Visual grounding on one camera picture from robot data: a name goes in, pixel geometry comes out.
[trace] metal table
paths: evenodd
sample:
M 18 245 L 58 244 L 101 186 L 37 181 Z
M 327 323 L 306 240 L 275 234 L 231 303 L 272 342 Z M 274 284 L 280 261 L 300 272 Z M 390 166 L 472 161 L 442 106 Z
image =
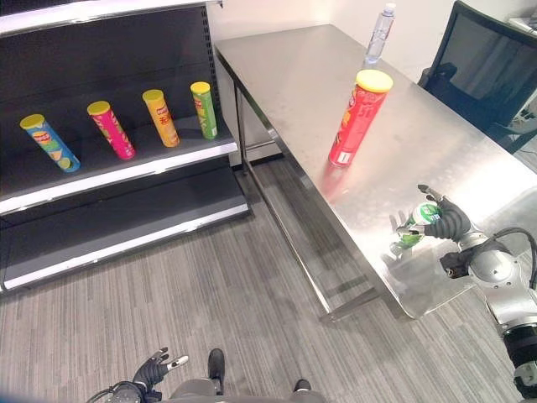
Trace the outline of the metal table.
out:
M 451 197 L 487 231 L 520 225 L 537 235 L 537 175 L 387 63 L 394 79 L 346 170 L 327 155 L 365 49 L 331 25 L 228 39 L 217 56 L 235 86 L 242 162 L 326 310 L 336 320 L 377 296 L 396 317 L 417 318 L 472 287 L 451 280 L 439 258 L 456 245 L 427 238 L 396 259 L 394 225 L 424 200 L 425 183 Z M 373 287 L 332 308 L 246 158 L 242 100 L 295 166 Z M 525 244 L 512 245 L 521 253 Z

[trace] blue pringles can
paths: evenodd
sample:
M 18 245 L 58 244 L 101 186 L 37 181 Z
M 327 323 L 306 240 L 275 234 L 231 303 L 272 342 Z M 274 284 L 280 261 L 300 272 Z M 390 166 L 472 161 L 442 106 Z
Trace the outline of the blue pringles can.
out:
M 81 162 L 44 120 L 43 115 L 27 116 L 20 121 L 20 127 L 28 132 L 32 139 L 64 172 L 74 172 L 81 167 Z

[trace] black chair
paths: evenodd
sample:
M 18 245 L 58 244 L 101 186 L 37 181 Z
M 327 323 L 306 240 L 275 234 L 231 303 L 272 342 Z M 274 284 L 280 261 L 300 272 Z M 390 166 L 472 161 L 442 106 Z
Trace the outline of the black chair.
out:
M 435 61 L 420 86 L 514 153 L 537 135 L 523 111 L 537 90 L 537 37 L 456 1 Z

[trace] shelf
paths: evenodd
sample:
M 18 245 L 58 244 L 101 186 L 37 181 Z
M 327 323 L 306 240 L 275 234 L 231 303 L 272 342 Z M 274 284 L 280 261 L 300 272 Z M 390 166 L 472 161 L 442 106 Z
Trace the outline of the shelf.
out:
M 223 119 L 218 118 L 216 124 L 218 136 L 207 140 L 201 135 L 196 116 L 175 120 L 180 135 L 180 145 L 175 148 L 162 145 L 153 124 L 129 131 L 137 155 L 128 161 L 114 154 L 104 136 L 83 139 L 69 144 L 81 161 L 81 168 L 71 174 L 60 170 L 36 145 L 32 153 L 2 160 L 0 215 L 237 151 Z
M 222 3 L 222 0 L 144 0 L 137 2 L 132 0 L 94 0 L 92 2 L 68 3 L 2 16 L 0 17 L 0 37 L 202 3 Z
M 3 284 L 28 285 L 248 210 L 224 167 L 26 222 L 1 231 Z

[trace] chip can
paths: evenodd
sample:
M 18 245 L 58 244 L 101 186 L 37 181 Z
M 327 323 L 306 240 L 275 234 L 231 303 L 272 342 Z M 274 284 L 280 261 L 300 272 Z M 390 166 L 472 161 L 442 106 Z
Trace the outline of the chip can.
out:
M 80 161 L 71 152 L 60 136 L 50 127 L 44 116 L 38 113 L 20 121 L 20 127 L 35 140 L 39 147 L 64 171 L 74 172 L 81 167 Z
M 197 81 L 190 86 L 190 90 L 194 97 L 194 106 L 196 107 L 203 137 L 214 139 L 218 134 L 218 130 L 216 129 L 215 111 L 212 106 L 211 86 L 208 82 Z
M 166 147 L 179 145 L 179 136 L 175 130 L 174 121 L 169 113 L 168 106 L 161 90 L 147 90 L 142 94 L 142 99 L 148 107 L 149 114 L 159 132 L 160 139 Z
M 392 78 L 382 71 L 358 72 L 356 85 L 328 156 L 332 164 L 337 166 L 351 164 L 369 125 L 393 84 Z
M 136 155 L 133 145 L 128 140 L 108 102 L 97 101 L 91 103 L 87 107 L 87 112 L 119 158 L 130 160 Z

